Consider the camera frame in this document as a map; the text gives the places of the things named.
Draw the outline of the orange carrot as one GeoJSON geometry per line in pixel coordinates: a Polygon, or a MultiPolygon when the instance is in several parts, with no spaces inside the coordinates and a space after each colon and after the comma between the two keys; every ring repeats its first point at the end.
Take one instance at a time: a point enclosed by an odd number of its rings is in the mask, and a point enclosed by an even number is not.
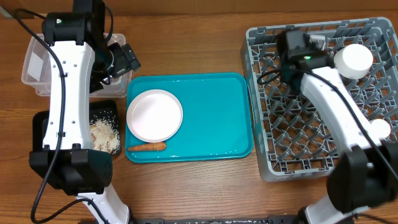
{"type": "Polygon", "coordinates": [[[131,146],[127,148],[127,151],[138,152],[138,151],[163,151],[167,147],[165,142],[152,142],[145,143],[137,146],[131,146]]]}

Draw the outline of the white round bowl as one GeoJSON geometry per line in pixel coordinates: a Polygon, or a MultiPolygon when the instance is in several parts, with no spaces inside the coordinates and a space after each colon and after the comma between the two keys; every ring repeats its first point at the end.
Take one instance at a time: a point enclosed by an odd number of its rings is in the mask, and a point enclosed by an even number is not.
{"type": "Polygon", "coordinates": [[[372,52],[360,44],[350,44],[334,56],[335,67],[340,75],[349,79],[360,79],[367,75],[373,64],[372,52]]]}

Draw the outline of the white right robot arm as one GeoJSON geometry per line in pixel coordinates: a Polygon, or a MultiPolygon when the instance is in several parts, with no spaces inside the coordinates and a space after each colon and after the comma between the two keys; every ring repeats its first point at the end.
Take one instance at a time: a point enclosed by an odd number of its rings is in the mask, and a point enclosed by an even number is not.
{"type": "Polygon", "coordinates": [[[373,55],[361,44],[347,45],[335,55],[324,47],[324,36],[299,29],[277,36],[282,81],[316,108],[339,155],[326,195],[300,211],[299,223],[342,223],[397,198],[397,144],[387,142],[387,128],[363,115],[343,83],[344,78],[364,77],[373,55]]]}

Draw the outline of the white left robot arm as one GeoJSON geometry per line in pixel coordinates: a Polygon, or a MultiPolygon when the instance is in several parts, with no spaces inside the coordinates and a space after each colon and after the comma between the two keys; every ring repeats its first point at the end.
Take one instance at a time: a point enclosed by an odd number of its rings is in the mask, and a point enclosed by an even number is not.
{"type": "Polygon", "coordinates": [[[103,1],[75,1],[72,12],[44,17],[38,41],[50,54],[50,109],[29,164],[43,185],[84,203],[98,223],[134,223],[112,186],[111,154],[95,150],[90,133],[90,94],[140,67],[128,44],[110,43],[104,29],[109,13],[103,1]]]}

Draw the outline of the white cup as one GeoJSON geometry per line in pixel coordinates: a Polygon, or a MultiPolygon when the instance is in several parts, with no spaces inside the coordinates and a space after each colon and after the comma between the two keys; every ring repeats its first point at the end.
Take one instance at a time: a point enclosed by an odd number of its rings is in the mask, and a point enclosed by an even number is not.
{"type": "Polygon", "coordinates": [[[391,134],[389,123],[383,119],[374,119],[370,121],[371,127],[378,133],[381,138],[388,138],[391,134]]]}

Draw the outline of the pink plate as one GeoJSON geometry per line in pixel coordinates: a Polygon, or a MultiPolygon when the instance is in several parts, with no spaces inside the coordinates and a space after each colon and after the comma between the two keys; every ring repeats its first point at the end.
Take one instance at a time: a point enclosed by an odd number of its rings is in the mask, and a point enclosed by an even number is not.
{"type": "Polygon", "coordinates": [[[180,129],[183,108],[176,96],[165,90],[147,90],[129,104],[126,123],[130,132],[144,142],[163,142],[180,129]]]}

